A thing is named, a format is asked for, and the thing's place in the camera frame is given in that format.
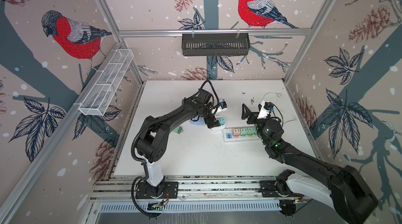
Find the white square power socket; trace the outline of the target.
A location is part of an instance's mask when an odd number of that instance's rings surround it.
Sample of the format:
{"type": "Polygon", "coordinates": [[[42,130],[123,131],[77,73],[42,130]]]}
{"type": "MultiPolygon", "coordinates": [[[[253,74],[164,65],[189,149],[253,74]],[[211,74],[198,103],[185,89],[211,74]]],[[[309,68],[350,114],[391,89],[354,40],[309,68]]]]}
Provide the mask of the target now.
{"type": "Polygon", "coordinates": [[[220,125],[220,126],[214,127],[214,128],[212,128],[211,130],[223,130],[223,129],[225,129],[225,128],[226,128],[226,125],[225,125],[225,124],[223,124],[223,125],[220,125]]]}

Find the brown plug adapter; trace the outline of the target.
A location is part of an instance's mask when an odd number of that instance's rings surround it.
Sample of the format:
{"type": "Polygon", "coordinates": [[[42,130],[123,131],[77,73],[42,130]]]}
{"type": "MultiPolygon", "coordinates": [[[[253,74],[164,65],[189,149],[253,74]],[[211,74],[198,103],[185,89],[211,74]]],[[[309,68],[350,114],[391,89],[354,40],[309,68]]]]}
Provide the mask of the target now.
{"type": "Polygon", "coordinates": [[[240,128],[235,128],[232,130],[232,135],[234,137],[238,137],[238,136],[240,136],[240,132],[241,132],[240,128]]]}

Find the long white power strip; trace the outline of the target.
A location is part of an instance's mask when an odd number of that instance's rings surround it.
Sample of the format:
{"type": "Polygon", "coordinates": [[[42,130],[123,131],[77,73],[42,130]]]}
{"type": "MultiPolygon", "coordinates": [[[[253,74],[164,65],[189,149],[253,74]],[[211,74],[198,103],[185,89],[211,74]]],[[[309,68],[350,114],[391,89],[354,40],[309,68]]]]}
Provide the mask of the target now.
{"type": "Polygon", "coordinates": [[[225,128],[223,129],[224,142],[242,142],[261,140],[255,127],[225,128]]]}

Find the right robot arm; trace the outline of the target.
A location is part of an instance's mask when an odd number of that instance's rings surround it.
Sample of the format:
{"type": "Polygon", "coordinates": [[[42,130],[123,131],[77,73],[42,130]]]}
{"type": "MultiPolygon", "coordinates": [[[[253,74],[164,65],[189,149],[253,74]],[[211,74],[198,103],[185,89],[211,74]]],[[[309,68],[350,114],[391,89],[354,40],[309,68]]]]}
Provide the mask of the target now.
{"type": "Polygon", "coordinates": [[[252,112],[243,104],[241,118],[256,127],[271,159],[304,173],[284,170],[276,179],[277,192],[308,196],[334,209],[349,224],[365,223],[379,201],[361,174],[352,166],[321,161],[284,141],[282,123],[271,116],[273,107],[266,102],[259,106],[259,112],[252,112]]]}

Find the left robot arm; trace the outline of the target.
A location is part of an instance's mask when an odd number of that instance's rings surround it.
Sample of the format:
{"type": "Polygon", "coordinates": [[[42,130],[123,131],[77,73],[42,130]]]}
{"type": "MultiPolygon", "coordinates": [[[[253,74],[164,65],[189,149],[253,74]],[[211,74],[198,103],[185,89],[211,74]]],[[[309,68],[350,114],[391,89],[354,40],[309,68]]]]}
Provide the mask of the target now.
{"type": "Polygon", "coordinates": [[[169,186],[165,185],[159,161],[166,152],[171,132],[186,121],[201,118],[208,129],[220,127],[216,118],[220,107],[226,108],[226,102],[220,101],[212,82],[206,80],[195,94],[183,98],[177,109],[144,120],[130,148],[132,158],[141,163],[145,172],[144,176],[133,181],[131,192],[134,200],[168,197],[169,186]]]}

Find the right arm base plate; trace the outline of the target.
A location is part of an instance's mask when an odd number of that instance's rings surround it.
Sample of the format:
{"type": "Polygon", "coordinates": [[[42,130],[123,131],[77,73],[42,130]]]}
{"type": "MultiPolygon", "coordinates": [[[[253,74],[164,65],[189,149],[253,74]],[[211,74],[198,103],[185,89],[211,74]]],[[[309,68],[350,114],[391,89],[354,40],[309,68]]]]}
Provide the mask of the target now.
{"type": "Polygon", "coordinates": [[[303,198],[304,195],[297,194],[291,191],[285,182],[278,181],[260,181],[259,193],[263,197],[292,197],[303,198]]]}

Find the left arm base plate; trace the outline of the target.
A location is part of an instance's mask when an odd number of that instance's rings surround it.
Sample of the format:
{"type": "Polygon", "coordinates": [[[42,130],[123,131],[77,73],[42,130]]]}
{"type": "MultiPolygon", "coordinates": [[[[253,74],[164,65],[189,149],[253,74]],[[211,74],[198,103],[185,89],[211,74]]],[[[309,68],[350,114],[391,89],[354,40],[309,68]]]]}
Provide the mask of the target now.
{"type": "Polygon", "coordinates": [[[177,199],[179,183],[162,181],[158,186],[153,187],[148,182],[141,181],[137,183],[135,190],[137,200],[177,199]]]}

